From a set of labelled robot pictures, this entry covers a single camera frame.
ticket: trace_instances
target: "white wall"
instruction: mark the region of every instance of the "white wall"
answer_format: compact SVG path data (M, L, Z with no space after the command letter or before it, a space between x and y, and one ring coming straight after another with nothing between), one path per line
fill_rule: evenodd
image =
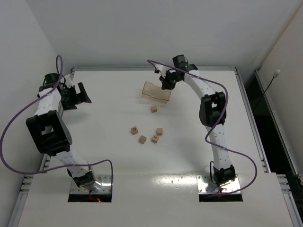
M303 7L285 30L260 70L264 86L273 73L281 73L268 89L289 148L303 173Z
M36 98L43 76L55 71L56 54L24 0L0 1L0 131ZM19 170L37 170L41 155L25 125L35 107L17 118L4 140L4 156ZM0 163L0 227L6 227L23 176Z
M302 0L27 0L69 66L172 63L259 68Z

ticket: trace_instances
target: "white tabletop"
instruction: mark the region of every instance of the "white tabletop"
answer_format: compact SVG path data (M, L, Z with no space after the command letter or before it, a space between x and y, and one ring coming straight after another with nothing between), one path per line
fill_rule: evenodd
M195 174L209 171L213 155L198 117L200 100L187 84L179 82L170 101L162 104L142 98L145 81L160 86L152 71L77 71L74 83L83 82L92 104L64 112L63 120L85 160L113 161L112 203L67 203L71 178L65 169L36 175L19 227L292 226L276 175L263 172L234 71L200 73L227 87L228 147L249 155L258 166L256 182L242 192L243 202L199 202ZM157 113L151 113L151 105L157 105ZM130 133L133 126L136 135ZM163 128L163 136L154 144L150 140L157 128ZM147 137L144 145L138 142L140 135ZM230 157L241 186L246 185L254 175L252 163ZM51 166L59 164L52 159ZM94 169L110 173L108 164ZM189 174L189 180L165 180L178 174Z

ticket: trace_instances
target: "purple cable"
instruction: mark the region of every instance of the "purple cable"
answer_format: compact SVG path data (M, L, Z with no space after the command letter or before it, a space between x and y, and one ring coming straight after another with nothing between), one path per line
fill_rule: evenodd
M59 72L59 69L58 69L58 59L60 59L60 64L61 64L61 67L60 67L60 72ZM57 83L55 84L55 86L53 87L52 90L50 90L48 93L46 93L45 95L41 96L40 98L36 99L35 101L31 102L30 104L28 104L26 107L24 107L22 110L20 110L15 116L13 116L13 118L9 121L9 123L7 124L7 126L5 127L2 135L1 135L1 139L0 139L0 158L1 158L1 161L3 162L4 166L6 168L8 168L9 170L17 173L17 174L23 174L23 175L34 175L34 174L43 174L43 173L46 173L46 172L49 172L49 171L52 171L52 170L55 170L55 169L60 169L60 168L65 168L65 167L71 167L71 166L95 166L95 165L98 165L100 163L103 163L103 162L109 162L110 163L110 168L111 168L111 193L113 193L113 174L114 174L114 171L113 171L113 163L109 160L109 159L105 159L105 160L102 160L102 161L99 161L99 162L96 162L96 163L93 163L93 164L87 164L87 165L63 165L63 166L57 166L57 167L53 167L53 168L49 168L49 169L46 169L46 170L42 170L42 171L38 171L38 172L24 172L24 171L19 171L19 170L16 170L14 169L13 167L11 167L4 159L4 156L3 156L3 149L2 149L2 146L3 146L3 140L4 140L4 136L7 132L7 130L9 129L10 125L14 122L14 120L22 113L24 112L27 108L29 108L30 106L32 106L33 104L35 104L36 102L40 101L41 99L43 99L44 97L46 97L48 94L52 93L60 84L60 81L62 79L62 72L63 72L63 60L62 60L62 57L60 55L57 55L56 57L56 68L57 68L57 72L59 74L59 79L57 81Z
M155 66L155 64L163 65L163 66L168 67L168 68L171 68L171 69L173 69L173 70L176 70L176 71L179 71L179 72L186 73L186 74L188 74L188 75L190 75L190 76L192 76L192 77L198 78L198 79L200 79L200 80L203 80L203 81L206 81L206 82L210 82L210 83L219 85L219 86L221 86L221 87L224 89L225 95L226 95L226 102L225 102L224 108L223 108L222 113L220 114L218 120L215 122L215 124L214 124L213 127L210 129L210 131L206 134L206 136L205 136L205 141L206 141L207 143L211 144L211 145L214 145L214 146L216 146L216 147L225 149L225 150L227 150L227 151L229 151L229 152L231 152L231 153L234 153L234 154L237 154L237 155L242 155L242 156L248 158L248 159L253 163L253 165L254 165L254 168L255 168L255 175L254 175L253 179L251 180L251 182L249 182L247 185L243 186L242 188L240 188L240 189L238 189L238 190L235 190L235 191L233 191L233 192L223 193L223 194L210 195L209 197L221 196L221 195L229 195L229 194L232 194L232 193L235 193L235 192L242 191L242 190L248 188L249 186L251 186L252 183L254 183L254 181L256 180L257 175L258 175L257 165L256 165L256 163L254 162L254 160L252 160L252 158L249 157L249 156L246 155L246 154L240 153L240 152L238 152L238 151L230 150L230 149L225 148L225 147L223 147L223 146L221 146L221 145L219 145L219 144L213 143L213 142L211 142L211 141L209 141L209 140L207 139L207 138L209 137L210 133L212 133L212 131L215 129L215 127L219 124L220 120L222 119L222 117L223 117L223 115L224 115L224 113L225 113L225 111L226 111L226 107L227 107L228 100L229 100L228 91L227 91L226 87L225 87L223 84L218 83L218 82L216 82L216 81L212 81L212 80L209 80L209 79L205 79L205 78L202 78L202 77L198 77L198 76L196 76L196 75L194 75L194 74L192 74L192 73L189 73L189 72L187 72L187 71L185 71L185 70L181 70L181 69L175 68L175 67L173 67L173 66L170 66L170 65L167 65L167 64L163 64L163 63L161 63L161 62L157 62L157 61L153 61L153 60L147 60L147 62L148 62L149 64L151 64L155 69L157 69L156 66Z

